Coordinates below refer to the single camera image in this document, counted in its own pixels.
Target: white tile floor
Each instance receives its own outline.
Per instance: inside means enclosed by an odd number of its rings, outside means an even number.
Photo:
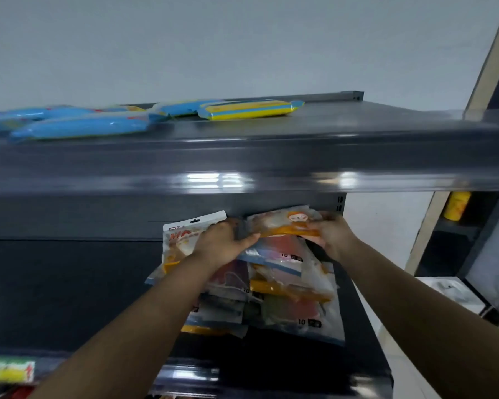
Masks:
[[[440,399],[390,336],[383,350],[394,377],[394,399]]]

